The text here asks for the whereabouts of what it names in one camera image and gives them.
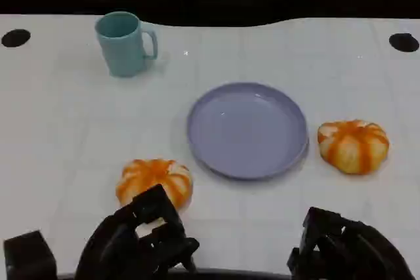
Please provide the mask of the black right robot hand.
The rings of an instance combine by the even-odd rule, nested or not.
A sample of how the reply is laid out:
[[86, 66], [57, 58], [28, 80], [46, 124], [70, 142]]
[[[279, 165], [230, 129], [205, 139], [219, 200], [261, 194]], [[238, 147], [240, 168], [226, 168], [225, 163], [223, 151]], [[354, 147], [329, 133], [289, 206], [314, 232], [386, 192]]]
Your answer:
[[293, 279], [414, 279], [400, 251], [377, 229], [309, 208], [287, 266]]

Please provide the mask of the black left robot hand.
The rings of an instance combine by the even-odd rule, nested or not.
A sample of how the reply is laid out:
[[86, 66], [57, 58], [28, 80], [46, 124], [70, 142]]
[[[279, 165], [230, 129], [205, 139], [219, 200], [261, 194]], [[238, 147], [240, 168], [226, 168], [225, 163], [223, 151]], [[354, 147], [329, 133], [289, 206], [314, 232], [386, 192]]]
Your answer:
[[199, 242], [187, 237], [175, 206], [157, 184], [107, 216], [89, 238], [76, 279], [162, 279], [178, 264], [190, 273]]

